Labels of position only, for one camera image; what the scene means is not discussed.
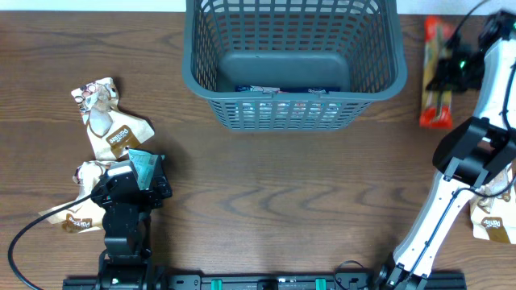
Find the blue white snack bag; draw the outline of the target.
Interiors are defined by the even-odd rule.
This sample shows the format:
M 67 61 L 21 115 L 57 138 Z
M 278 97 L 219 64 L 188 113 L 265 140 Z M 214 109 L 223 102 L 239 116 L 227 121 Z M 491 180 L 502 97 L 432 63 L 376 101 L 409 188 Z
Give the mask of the blue white snack bag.
M 258 85 L 236 85 L 235 91 L 239 93 L 264 93 L 277 96 L 282 93 L 313 94 L 315 96 L 340 92 L 340 87 L 319 86 L 319 87 L 269 87 Z M 289 115 L 293 119 L 317 118 L 326 107 L 330 115 L 336 113 L 341 106 L 338 104 L 325 105 L 321 101 L 279 101 L 273 104 L 272 101 L 260 102 L 253 105 L 251 102 L 242 104 L 243 116 L 247 119 L 258 116 L 260 122 L 272 121 L 273 119 L 286 119 Z

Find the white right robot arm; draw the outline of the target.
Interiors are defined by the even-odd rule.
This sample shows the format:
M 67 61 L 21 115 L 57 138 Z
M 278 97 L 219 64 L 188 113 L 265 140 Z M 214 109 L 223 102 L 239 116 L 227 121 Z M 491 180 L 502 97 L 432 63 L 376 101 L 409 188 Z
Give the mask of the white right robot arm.
M 487 18 L 475 53 L 459 51 L 452 36 L 449 57 L 438 64 L 430 91 L 480 92 L 471 118 L 436 148 L 436 169 L 426 203 L 410 232 L 380 271 L 377 289 L 424 289 L 435 256 L 457 215 L 515 159 L 515 15 L 500 10 Z

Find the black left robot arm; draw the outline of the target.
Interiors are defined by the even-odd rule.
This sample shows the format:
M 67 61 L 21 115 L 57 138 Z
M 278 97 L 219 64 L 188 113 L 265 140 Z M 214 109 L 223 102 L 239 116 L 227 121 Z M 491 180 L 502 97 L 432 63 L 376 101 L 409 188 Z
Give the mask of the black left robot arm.
M 92 190 L 91 200 L 105 210 L 102 227 L 106 249 L 99 256 L 95 289 L 165 289 L 163 270 L 152 265 L 151 212 L 173 195 L 163 158 L 151 163 L 150 185 L 141 189 L 135 165 L 126 160 L 110 166 Z

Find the teal snack packet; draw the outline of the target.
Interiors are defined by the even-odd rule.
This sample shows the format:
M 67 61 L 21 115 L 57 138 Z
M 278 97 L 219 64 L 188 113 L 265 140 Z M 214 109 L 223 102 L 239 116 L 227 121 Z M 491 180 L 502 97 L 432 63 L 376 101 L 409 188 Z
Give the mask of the teal snack packet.
M 163 160 L 164 155 L 154 155 L 147 151 L 136 149 L 128 150 L 129 160 L 133 163 L 136 173 L 137 182 L 140 190 L 146 190 L 151 184 L 155 165 L 157 160 Z

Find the orange noodle pack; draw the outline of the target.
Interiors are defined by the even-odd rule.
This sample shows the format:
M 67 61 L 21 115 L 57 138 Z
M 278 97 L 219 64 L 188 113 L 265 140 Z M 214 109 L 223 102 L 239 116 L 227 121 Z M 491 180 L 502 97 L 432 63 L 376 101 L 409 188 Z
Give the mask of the orange noodle pack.
M 443 58 L 445 43 L 452 36 L 454 27 L 440 17 L 427 16 L 424 23 L 425 47 L 422 76 L 422 96 L 419 126 L 451 129 L 452 92 L 430 91 L 427 85 L 436 76 L 439 60 Z

